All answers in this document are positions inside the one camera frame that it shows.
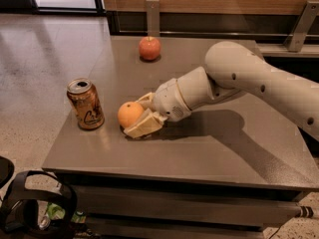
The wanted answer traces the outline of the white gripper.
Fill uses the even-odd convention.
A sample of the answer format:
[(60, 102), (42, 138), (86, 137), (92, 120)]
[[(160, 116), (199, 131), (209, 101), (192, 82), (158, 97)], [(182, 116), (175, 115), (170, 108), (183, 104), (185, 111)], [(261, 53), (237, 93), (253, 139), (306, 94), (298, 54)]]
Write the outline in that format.
[(191, 115), (178, 87), (177, 79), (171, 79), (159, 86), (155, 93), (147, 93), (138, 99), (145, 109), (143, 114), (124, 133), (139, 138), (160, 130), (164, 122), (180, 121)]

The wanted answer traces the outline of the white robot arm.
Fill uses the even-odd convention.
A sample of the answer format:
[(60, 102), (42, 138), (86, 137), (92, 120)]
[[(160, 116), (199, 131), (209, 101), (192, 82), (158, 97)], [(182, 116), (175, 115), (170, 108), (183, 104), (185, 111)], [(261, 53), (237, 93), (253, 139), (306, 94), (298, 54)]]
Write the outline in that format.
[(318, 84), (277, 69), (236, 42), (209, 48), (205, 65), (171, 79), (137, 100), (143, 113), (124, 133), (131, 138), (153, 133), (167, 121), (180, 121), (205, 105), (250, 93), (319, 139)]

